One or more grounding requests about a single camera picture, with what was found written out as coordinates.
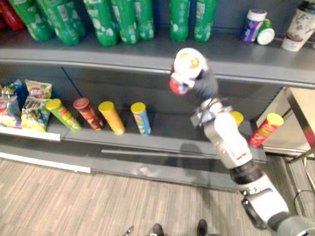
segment floor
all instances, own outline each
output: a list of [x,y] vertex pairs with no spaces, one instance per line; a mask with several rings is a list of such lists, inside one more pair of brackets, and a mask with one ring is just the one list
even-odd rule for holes
[[[279,157],[263,165],[292,211],[296,187],[288,175],[303,171],[301,162],[295,165],[287,168]],[[311,168],[314,177],[313,163]],[[291,178],[299,180],[299,189],[309,188],[304,177]],[[314,217],[313,196],[301,198],[313,206],[302,213]],[[147,236],[156,222],[168,236],[195,236],[201,218],[210,233],[222,236],[271,235],[252,226],[241,199],[238,193],[0,159],[1,236],[117,236],[131,225],[131,236]]]

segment chip bag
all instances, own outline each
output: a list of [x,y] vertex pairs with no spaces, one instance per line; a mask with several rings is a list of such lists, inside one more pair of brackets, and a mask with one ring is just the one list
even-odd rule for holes
[[32,96],[26,98],[22,109],[22,129],[34,129],[46,132],[50,112],[46,109],[46,103],[50,99],[39,99]]
[[0,97],[0,126],[21,128],[21,111],[17,96]]
[[50,98],[52,92],[52,85],[32,80],[25,80],[26,87],[30,96],[35,98]]
[[23,89],[23,85],[20,80],[15,81],[9,85],[5,85],[1,88],[1,96],[3,97],[12,97],[19,96]]

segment yellow lid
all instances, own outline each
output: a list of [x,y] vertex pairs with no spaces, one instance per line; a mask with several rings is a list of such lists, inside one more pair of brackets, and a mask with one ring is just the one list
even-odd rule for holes
[[61,100],[59,98],[55,98],[46,103],[46,108],[51,111],[53,109],[58,108],[61,105]]
[[283,123],[284,123],[284,119],[280,115],[278,115],[277,113],[269,113],[267,115],[267,120],[270,124],[273,124],[276,126],[283,125]]
[[102,102],[101,104],[99,104],[98,106],[98,110],[100,112],[110,112],[112,110],[114,110],[114,103],[110,102],[110,101],[106,101],[106,102]]
[[131,106],[132,113],[143,113],[146,110],[146,105],[142,102],[133,103]]
[[236,123],[238,124],[242,123],[242,121],[244,120],[244,116],[238,111],[231,112],[231,115],[234,117]]

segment person's foot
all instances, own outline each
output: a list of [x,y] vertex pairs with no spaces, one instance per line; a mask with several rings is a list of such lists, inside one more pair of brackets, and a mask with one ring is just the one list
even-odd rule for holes
[[204,219],[199,220],[197,227],[197,236],[205,236],[208,232],[208,224]]
[[156,234],[157,236],[164,236],[163,228],[160,224],[155,224],[153,226],[153,234]]

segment brown chip can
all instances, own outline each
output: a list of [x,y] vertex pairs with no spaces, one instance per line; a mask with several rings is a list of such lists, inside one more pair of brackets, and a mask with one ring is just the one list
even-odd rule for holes
[[97,117],[95,111],[86,97],[78,98],[74,101],[73,106],[79,111],[83,118],[90,124],[92,129],[101,130],[104,123]]

